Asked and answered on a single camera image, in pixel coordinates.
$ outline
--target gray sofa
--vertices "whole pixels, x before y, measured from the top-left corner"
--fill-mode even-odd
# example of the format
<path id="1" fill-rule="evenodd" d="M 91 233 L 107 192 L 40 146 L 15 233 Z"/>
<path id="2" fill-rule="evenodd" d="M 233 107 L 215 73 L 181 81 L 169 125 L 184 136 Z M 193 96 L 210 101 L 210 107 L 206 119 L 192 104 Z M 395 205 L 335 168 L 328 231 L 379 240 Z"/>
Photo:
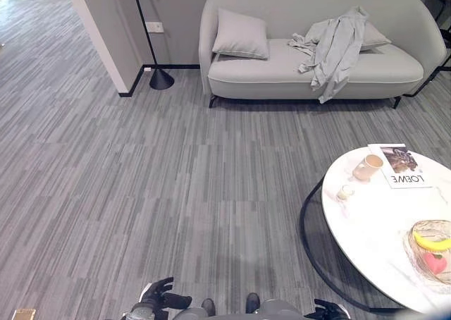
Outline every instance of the gray sofa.
<path id="1" fill-rule="evenodd" d="M 312 71 L 297 69 L 303 58 L 287 46 L 294 32 L 339 16 L 351 6 L 369 12 L 369 20 L 392 44 L 361 52 L 348 84 L 335 98 L 379 99 L 413 94 L 446 54 L 440 31 L 420 0 L 207 0 L 202 14 L 199 60 L 204 94 L 233 99 L 316 99 Z M 266 21 L 267 60 L 216 55 L 218 8 Z"/>

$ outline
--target coffee table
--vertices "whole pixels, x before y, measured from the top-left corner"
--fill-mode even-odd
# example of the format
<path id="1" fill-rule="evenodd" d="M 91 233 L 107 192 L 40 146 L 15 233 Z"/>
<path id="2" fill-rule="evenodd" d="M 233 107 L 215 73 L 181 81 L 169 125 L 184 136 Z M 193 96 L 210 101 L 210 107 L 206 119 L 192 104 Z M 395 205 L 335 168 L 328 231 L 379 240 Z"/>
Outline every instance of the coffee table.
<path id="1" fill-rule="evenodd" d="M 352 170 L 370 153 L 368 147 L 362 147 L 343 154 L 305 199 L 299 230 L 310 262 L 329 287 L 355 307 L 373 313 L 400 310 L 370 307 L 352 299 L 316 263 L 304 222 L 309 202 L 322 186 L 323 212 L 333 237 L 352 265 L 372 285 L 398 304 L 417 312 L 426 313 L 435 307 L 449 306 L 451 285 L 441 284 L 443 288 L 439 292 L 431 288 L 430 282 L 412 266 L 403 239 L 417 221 L 451 221 L 451 170 L 412 152 L 433 187 L 391 189 L 382 171 L 378 171 L 369 183 L 362 183 L 352 177 Z M 353 186 L 355 194 L 342 201 L 336 195 L 346 184 Z"/>

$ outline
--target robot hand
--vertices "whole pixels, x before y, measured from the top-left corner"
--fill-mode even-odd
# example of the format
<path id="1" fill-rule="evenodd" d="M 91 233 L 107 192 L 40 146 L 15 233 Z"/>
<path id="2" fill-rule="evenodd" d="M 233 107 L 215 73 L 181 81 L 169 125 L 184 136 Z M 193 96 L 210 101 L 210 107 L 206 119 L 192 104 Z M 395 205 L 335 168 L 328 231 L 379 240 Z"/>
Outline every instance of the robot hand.
<path id="1" fill-rule="evenodd" d="M 174 277 L 166 278 L 156 283 L 148 283 L 141 293 L 139 302 L 133 306 L 129 313 L 124 313 L 121 320 L 167 320 L 168 312 L 164 308 L 187 309 L 192 301 L 191 297 L 183 297 L 173 293 Z"/>
<path id="2" fill-rule="evenodd" d="M 191 297 L 167 293 L 172 290 L 172 285 L 168 284 L 173 281 L 174 277 L 171 276 L 147 285 L 141 294 L 140 302 L 151 305 L 154 311 L 163 308 L 187 309 L 191 304 Z"/>
<path id="3" fill-rule="evenodd" d="M 306 315 L 306 318 L 316 320 L 344 320 L 351 319 L 350 314 L 341 304 L 334 304 L 320 299 L 315 299 L 315 312 Z"/>

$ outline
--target floor lamp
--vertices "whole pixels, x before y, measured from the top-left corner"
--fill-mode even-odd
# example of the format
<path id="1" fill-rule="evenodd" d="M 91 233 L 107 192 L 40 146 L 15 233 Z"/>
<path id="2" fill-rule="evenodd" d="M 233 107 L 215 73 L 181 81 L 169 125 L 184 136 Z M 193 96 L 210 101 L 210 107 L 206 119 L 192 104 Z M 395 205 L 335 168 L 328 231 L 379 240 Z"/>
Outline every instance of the floor lamp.
<path id="1" fill-rule="evenodd" d="M 142 15 L 142 9 L 140 0 L 136 0 L 136 5 L 138 5 L 138 10 L 140 11 L 142 26 L 146 32 L 147 42 L 149 43 L 150 52 L 152 53 L 152 58 L 155 62 L 155 71 L 150 80 L 150 87 L 156 90 L 168 89 L 174 84 L 174 78 L 172 78 L 166 71 L 162 70 L 156 61 L 154 48 L 152 47 L 152 42 L 150 41 L 149 33 L 147 32 L 146 22 L 144 21 L 144 16 Z"/>

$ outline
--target gray striped carpet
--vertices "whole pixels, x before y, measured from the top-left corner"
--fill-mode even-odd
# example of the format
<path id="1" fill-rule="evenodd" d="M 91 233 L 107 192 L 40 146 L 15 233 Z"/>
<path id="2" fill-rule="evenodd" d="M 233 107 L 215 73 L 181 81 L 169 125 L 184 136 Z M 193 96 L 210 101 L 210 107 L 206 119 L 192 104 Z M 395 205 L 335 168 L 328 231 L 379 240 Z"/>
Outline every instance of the gray striped carpet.
<path id="1" fill-rule="evenodd" d="M 302 201 L 342 153 L 405 142 L 451 163 L 450 74 L 398 110 L 389 100 L 221 100 L 198 70 L 118 97 L 70 0 L 0 4 L 0 318 L 118 319 L 142 286 L 175 276 L 195 304 L 242 312 L 245 295 L 304 313 L 342 300 L 299 241 Z M 316 197 L 315 255 L 362 302 L 393 303 L 345 261 Z M 377 316 L 349 306 L 353 319 Z"/>

